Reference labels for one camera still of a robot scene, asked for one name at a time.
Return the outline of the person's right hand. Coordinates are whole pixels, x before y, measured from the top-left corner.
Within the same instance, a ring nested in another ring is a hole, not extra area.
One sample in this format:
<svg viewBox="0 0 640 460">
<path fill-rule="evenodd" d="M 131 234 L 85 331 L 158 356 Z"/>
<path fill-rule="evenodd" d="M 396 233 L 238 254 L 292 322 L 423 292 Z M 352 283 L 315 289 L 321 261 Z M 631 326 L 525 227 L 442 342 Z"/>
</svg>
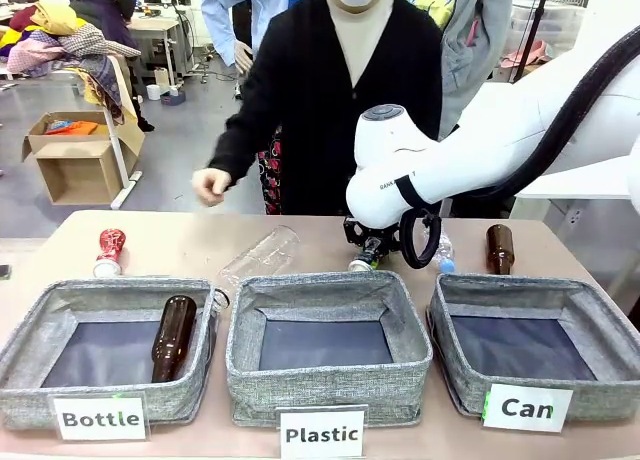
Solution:
<svg viewBox="0 0 640 460">
<path fill-rule="evenodd" d="M 205 168 L 193 173 L 192 188 L 200 203 L 206 207 L 216 206 L 224 201 L 231 176 L 223 170 Z"/>
</svg>

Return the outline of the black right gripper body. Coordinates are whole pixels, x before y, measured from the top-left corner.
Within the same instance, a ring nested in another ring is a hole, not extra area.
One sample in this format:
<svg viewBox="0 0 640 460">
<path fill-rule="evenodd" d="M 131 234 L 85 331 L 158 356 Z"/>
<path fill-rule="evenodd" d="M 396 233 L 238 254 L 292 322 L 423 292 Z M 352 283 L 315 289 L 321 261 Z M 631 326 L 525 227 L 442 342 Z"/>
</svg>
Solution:
<svg viewBox="0 0 640 460">
<path fill-rule="evenodd" d="M 376 239 L 384 239 L 388 242 L 389 253 L 400 250 L 398 225 L 392 225 L 384 229 L 372 229 L 362 225 L 355 218 L 347 216 L 343 221 L 343 228 L 347 242 L 354 244 L 361 249 L 367 244 L 374 245 L 374 241 Z"/>
</svg>

